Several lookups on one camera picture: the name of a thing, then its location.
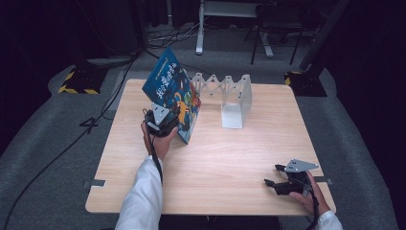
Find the gray carpet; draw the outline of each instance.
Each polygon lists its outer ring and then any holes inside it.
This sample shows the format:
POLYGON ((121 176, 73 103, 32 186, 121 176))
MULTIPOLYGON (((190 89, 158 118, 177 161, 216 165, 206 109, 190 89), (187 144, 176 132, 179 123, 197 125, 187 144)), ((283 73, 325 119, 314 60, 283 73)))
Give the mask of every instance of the gray carpet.
MULTIPOLYGON (((192 65, 216 74, 239 79, 250 74, 253 83, 283 83, 283 74, 299 70, 309 44, 304 40, 289 66, 293 48, 275 48, 266 57, 259 46, 254 65, 250 58, 254 40, 243 41, 247 30, 212 30, 205 34, 202 56, 194 53, 196 37, 174 43, 171 48, 190 75, 192 65)), ((150 50, 160 55, 163 49, 150 50)), ((128 78, 146 78, 156 59, 142 53, 128 78)), ((49 82, 53 96, 42 105, 15 136, 0 158, 0 223, 23 188, 52 159, 62 153, 84 131, 80 123, 99 117, 104 103, 123 76, 123 67, 111 69, 100 95, 57 93, 72 66, 49 82)), ((336 98, 334 80, 328 71, 320 77, 328 97, 298 97, 311 141, 345 229, 398 229, 387 187, 363 140, 344 107, 336 98)), ((114 118, 117 102, 105 114, 114 118)), ((83 181, 96 172, 112 121, 100 119, 98 126, 68 149, 42 174, 17 203, 8 229, 103 229, 114 227, 118 214, 90 214, 85 208, 88 189, 83 181)), ((304 217, 280 217, 283 229, 306 229, 304 217)))

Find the white sleeve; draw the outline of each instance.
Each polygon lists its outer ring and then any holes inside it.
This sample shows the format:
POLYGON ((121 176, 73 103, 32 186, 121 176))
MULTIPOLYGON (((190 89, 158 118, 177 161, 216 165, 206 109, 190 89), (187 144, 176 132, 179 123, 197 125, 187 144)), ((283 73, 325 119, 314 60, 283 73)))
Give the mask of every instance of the white sleeve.
POLYGON ((330 210, 323 213, 317 222, 316 230, 342 230, 340 220, 335 216, 335 214, 330 210))
POLYGON ((158 230, 162 199, 161 176, 152 157, 148 156, 124 199, 116 229, 158 230))

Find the book cover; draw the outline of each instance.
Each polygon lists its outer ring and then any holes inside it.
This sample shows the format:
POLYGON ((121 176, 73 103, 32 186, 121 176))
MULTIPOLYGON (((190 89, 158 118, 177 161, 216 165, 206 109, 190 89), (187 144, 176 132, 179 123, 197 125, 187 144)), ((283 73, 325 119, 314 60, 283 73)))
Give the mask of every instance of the book cover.
POLYGON ((178 134, 188 144, 201 102, 170 47, 159 58, 143 86, 143 91, 152 102, 165 108, 175 110, 179 106, 178 134))

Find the white paper stand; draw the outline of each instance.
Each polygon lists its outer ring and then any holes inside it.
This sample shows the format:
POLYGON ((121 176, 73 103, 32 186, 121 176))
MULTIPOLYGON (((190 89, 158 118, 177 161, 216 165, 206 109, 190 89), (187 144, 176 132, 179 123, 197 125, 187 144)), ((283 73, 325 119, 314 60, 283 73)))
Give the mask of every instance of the white paper stand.
POLYGON ((198 95, 201 95, 203 90, 208 91, 210 95, 220 91, 222 93, 222 126, 243 128, 245 115, 250 110, 253 99, 249 75, 243 75, 238 82, 233 82, 231 76, 226 76, 223 81, 219 81, 215 75, 211 75, 204 80, 201 73, 196 73, 192 83, 198 95))

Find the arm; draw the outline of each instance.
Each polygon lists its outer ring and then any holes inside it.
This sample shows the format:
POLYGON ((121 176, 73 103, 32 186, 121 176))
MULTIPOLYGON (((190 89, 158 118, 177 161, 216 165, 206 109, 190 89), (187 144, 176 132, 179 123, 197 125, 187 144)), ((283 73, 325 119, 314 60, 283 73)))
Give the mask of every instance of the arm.
MULTIPOLYGON (((138 169, 134 184, 124 199, 116 229, 158 229, 159 227, 163 203, 161 176, 152 160, 146 124, 142 123, 141 128, 148 157, 138 169)), ((169 151, 170 141, 176 132, 177 127, 169 136, 155 138, 153 142, 161 168, 163 168, 163 160, 169 151)))
MULTIPOLYGON (((314 195, 319 201, 319 220, 317 222, 317 230, 342 230, 343 226, 341 225, 340 220, 335 216, 326 203, 326 199, 320 190, 319 185, 317 185, 314 180, 313 175, 310 172, 307 172, 308 177, 311 182, 311 187, 313 188, 314 195)), ((289 194, 292 198, 296 199, 298 202, 302 203, 307 211, 313 214, 313 199, 311 195, 303 197, 301 194, 292 192, 289 194)))

